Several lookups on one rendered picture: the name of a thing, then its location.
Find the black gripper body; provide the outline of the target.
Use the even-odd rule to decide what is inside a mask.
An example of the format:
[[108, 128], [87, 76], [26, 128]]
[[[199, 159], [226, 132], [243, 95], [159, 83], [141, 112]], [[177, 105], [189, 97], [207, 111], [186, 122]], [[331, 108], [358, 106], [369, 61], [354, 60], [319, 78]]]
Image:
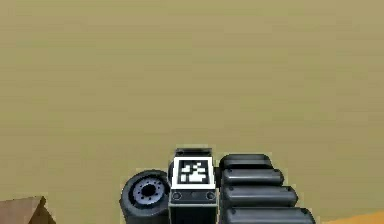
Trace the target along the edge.
[[144, 170], [127, 180], [119, 204], [125, 224], [169, 224], [167, 173]]

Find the brown wooden box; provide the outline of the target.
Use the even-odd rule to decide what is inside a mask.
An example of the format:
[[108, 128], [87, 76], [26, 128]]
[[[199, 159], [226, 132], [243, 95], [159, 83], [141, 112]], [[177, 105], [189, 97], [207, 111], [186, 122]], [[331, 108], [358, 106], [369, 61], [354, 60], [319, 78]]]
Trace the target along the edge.
[[0, 201], [0, 224], [57, 224], [44, 196]]

